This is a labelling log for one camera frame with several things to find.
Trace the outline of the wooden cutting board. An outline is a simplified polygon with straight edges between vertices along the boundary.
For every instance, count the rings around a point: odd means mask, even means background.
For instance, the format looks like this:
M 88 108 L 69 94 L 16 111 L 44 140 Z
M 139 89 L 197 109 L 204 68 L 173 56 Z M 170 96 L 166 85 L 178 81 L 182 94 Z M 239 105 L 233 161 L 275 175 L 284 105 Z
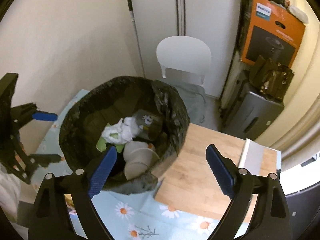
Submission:
M 238 164 L 245 141 L 196 124 L 190 124 L 178 158 L 165 172 L 155 200 L 170 211 L 184 211 L 220 220 L 230 199 L 225 196 L 207 161 L 206 148 L 214 144 L 220 153 Z

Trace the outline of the brown leather handbag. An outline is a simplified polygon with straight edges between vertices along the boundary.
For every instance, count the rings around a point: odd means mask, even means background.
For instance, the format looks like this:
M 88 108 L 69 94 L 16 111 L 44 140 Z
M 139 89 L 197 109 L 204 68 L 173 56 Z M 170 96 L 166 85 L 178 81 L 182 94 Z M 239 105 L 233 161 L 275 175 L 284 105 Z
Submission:
M 267 98 L 283 101 L 294 77 L 287 66 L 259 55 L 249 71 L 249 83 Z

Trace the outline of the white double door cabinet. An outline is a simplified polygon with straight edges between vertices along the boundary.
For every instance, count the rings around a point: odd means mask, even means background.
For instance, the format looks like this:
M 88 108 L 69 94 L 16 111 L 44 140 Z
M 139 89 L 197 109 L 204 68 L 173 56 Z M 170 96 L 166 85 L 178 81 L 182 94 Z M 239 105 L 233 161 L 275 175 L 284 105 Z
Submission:
M 207 95 L 219 98 L 233 57 L 240 0 L 131 0 L 144 75 L 161 77 L 156 47 L 161 40 L 185 35 L 203 41 L 212 54 L 205 75 Z

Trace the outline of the silver grey foil bag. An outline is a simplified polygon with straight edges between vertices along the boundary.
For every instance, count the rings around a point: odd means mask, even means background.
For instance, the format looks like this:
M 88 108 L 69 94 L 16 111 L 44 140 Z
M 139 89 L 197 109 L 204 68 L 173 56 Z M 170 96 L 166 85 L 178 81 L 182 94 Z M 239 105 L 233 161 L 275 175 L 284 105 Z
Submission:
M 163 119 L 140 109 L 132 116 L 131 131 L 134 137 L 155 141 L 162 131 Z

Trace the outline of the white paper cup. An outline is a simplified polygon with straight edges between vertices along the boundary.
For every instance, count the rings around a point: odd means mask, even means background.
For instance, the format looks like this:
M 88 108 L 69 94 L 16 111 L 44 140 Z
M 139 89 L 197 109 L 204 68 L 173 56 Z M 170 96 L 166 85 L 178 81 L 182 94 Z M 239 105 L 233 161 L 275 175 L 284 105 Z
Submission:
M 137 178 L 159 160 L 158 154 L 150 148 L 126 148 L 123 152 L 125 160 L 124 175 L 127 180 Z

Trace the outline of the beige curtain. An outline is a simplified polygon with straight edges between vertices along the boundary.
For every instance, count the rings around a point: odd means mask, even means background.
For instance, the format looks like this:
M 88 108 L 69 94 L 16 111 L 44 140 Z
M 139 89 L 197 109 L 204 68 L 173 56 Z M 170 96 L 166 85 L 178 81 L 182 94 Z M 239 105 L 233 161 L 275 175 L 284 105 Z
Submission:
M 281 151 L 282 171 L 319 152 L 319 19 L 308 0 L 289 1 L 309 22 L 292 65 L 295 76 L 284 97 L 285 108 L 256 140 Z

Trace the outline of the white tissues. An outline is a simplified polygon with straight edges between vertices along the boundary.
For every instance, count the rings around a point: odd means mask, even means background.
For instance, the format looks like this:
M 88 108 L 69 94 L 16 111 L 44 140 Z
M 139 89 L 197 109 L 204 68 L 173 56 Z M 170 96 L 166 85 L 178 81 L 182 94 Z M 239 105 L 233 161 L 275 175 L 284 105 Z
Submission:
M 116 124 L 107 124 L 103 131 L 116 131 L 121 134 L 125 144 L 131 142 L 142 131 L 134 117 L 121 118 Z

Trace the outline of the daisy print blue tablecloth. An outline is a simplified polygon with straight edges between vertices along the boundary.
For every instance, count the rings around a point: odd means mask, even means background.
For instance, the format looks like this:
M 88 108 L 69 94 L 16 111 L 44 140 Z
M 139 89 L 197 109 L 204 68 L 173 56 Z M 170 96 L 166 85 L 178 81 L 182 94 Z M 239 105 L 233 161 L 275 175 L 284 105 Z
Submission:
M 59 146 L 59 131 L 70 108 L 89 91 L 80 90 L 66 105 L 58 120 L 53 123 L 43 138 L 37 154 L 57 153 L 63 156 Z M 56 176 L 72 173 L 64 158 L 48 168 L 39 168 L 31 179 L 31 185 L 38 191 L 44 176 L 52 172 Z M 140 194 L 119 194 L 101 191 L 92 201 L 115 239 L 207 239 L 218 225 L 218 220 L 175 210 L 154 200 L 156 190 Z

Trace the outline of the white packet on box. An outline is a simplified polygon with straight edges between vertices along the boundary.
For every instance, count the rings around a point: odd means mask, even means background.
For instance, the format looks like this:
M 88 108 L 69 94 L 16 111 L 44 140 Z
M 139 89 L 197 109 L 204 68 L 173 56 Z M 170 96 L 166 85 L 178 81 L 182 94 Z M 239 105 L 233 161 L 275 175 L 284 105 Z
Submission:
M 297 18 L 298 20 L 300 20 L 302 23 L 304 24 L 308 24 L 309 23 L 309 18 L 307 16 L 307 14 L 305 12 L 303 12 L 302 10 L 300 10 L 298 7 L 296 7 L 295 5 L 289 5 L 288 7 L 288 11 L 295 16 L 295 18 Z

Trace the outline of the black-lined trash bin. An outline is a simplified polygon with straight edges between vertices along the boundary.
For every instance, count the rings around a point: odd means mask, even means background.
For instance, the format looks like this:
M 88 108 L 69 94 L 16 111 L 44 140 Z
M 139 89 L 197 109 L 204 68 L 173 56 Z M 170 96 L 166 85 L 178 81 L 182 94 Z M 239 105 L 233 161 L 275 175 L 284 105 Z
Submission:
M 160 80 L 119 76 L 91 90 L 67 112 L 59 145 L 72 170 L 83 168 L 102 154 L 102 146 L 125 148 L 132 142 L 152 146 L 158 159 L 136 178 L 125 176 L 125 154 L 104 189 L 121 194 L 153 190 L 177 159 L 190 119 L 177 89 Z

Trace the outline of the orange Philips appliance box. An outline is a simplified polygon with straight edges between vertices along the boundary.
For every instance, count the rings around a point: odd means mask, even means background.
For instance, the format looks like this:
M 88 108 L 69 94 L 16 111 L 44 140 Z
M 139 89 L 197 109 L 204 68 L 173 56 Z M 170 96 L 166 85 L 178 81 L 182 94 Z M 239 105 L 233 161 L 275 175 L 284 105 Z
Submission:
M 291 67 L 305 25 L 268 0 L 241 0 L 238 51 L 240 61 L 253 65 L 259 56 Z

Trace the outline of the white plastic chair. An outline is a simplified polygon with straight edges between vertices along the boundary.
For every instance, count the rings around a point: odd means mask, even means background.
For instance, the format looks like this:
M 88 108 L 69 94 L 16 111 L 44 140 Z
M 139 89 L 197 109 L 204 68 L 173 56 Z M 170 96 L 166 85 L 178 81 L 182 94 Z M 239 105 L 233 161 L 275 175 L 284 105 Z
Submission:
M 198 75 L 201 86 L 212 63 L 210 48 L 201 40 L 190 36 L 167 37 L 156 48 L 157 61 L 162 77 L 166 78 L 166 70 L 174 69 Z

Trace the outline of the grey suitcase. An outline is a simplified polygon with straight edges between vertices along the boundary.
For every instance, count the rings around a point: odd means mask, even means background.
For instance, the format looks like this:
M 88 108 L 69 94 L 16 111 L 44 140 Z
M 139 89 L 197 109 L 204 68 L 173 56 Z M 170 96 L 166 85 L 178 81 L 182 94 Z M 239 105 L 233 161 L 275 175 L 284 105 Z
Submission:
M 221 132 L 240 138 L 257 139 L 276 120 L 284 109 L 281 101 L 259 94 L 243 70 L 222 117 Z

